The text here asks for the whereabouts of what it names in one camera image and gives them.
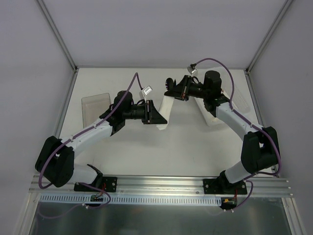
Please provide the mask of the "white paper napkin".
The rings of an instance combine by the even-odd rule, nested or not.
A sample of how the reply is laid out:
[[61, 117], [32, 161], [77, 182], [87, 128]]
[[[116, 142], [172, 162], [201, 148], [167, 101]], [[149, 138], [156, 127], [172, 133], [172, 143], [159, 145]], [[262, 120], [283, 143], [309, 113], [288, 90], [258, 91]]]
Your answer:
[[170, 96], [164, 96], [159, 108], [159, 113], [166, 119], [167, 124], [158, 124], [156, 127], [158, 130], [165, 130], [169, 124], [171, 110], [174, 104], [174, 98]]

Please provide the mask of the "black metal spoon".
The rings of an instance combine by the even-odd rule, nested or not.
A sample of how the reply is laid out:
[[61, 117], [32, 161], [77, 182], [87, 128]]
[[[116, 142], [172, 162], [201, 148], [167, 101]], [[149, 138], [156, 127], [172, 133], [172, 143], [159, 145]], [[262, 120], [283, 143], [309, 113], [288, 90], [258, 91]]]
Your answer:
[[173, 90], [177, 85], [176, 80], [173, 80], [172, 78], [167, 78], [165, 81], [165, 87], [168, 91]]

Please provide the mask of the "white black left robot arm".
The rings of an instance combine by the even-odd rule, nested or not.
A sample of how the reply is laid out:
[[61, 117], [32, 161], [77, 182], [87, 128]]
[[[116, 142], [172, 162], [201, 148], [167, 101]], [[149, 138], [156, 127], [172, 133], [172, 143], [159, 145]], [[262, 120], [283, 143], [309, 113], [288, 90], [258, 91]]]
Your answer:
[[75, 158], [97, 142], [116, 134], [128, 119], [139, 119], [146, 125], [167, 124], [152, 100], [134, 103], [130, 92], [120, 91], [105, 113], [79, 133], [67, 138], [51, 136], [45, 140], [35, 163], [40, 178], [46, 178], [57, 188], [73, 182], [80, 191], [102, 189], [103, 173], [91, 164], [76, 164]]

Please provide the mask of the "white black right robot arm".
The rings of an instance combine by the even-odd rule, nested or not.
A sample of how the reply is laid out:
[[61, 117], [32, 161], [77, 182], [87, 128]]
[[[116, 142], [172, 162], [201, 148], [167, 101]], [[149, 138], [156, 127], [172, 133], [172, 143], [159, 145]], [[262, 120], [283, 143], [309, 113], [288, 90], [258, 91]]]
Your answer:
[[233, 194], [241, 188], [244, 180], [262, 174], [266, 168], [280, 165], [276, 130], [254, 125], [235, 110], [231, 100], [222, 92], [222, 80], [217, 71], [207, 71], [203, 83], [189, 75], [185, 75], [179, 83], [167, 78], [165, 87], [165, 96], [177, 100], [187, 101], [189, 97], [202, 99], [206, 111], [227, 124], [243, 141], [240, 161], [206, 185], [205, 192]]

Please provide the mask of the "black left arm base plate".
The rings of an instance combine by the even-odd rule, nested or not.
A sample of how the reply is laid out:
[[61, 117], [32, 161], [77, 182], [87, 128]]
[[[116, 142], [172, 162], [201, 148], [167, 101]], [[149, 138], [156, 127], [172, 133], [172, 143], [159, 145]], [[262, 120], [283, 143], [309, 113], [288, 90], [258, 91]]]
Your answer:
[[[117, 179], [118, 179], [117, 177], [97, 176], [94, 182], [89, 184], [89, 186], [102, 189], [106, 192], [116, 192]], [[81, 183], [75, 184], [74, 191], [76, 192], [99, 192], [98, 190], [82, 185]]]

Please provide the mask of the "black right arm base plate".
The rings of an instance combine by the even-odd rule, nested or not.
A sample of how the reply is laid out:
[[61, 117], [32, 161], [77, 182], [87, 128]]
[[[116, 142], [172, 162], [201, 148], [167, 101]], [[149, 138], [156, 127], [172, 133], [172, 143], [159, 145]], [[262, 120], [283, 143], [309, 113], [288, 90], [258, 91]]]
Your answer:
[[231, 184], [221, 179], [203, 179], [204, 194], [237, 194], [246, 195], [246, 184], [243, 181]]

